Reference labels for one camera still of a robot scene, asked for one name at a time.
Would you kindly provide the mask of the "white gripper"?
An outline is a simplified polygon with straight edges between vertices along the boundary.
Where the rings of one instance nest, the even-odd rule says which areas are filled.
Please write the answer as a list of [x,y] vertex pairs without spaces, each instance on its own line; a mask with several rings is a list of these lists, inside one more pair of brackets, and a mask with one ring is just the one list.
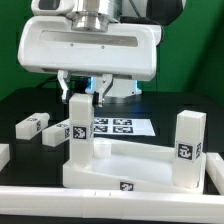
[[149,81],[156,74],[159,25],[112,23],[105,32],[74,31],[60,16],[35,16],[25,24],[18,61],[28,71],[57,73],[62,102],[69,101],[70,75],[101,76],[102,86],[93,94],[93,106],[102,107],[120,79]]

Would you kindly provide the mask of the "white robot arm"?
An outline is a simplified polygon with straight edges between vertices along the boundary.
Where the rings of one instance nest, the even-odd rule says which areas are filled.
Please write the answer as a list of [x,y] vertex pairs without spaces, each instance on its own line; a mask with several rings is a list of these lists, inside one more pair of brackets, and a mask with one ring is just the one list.
[[33,17],[22,31],[18,61],[28,71],[58,77],[68,100],[71,76],[96,78],[94,104],[117,80],[150,81],[164,27],[187,0],[32,0]]

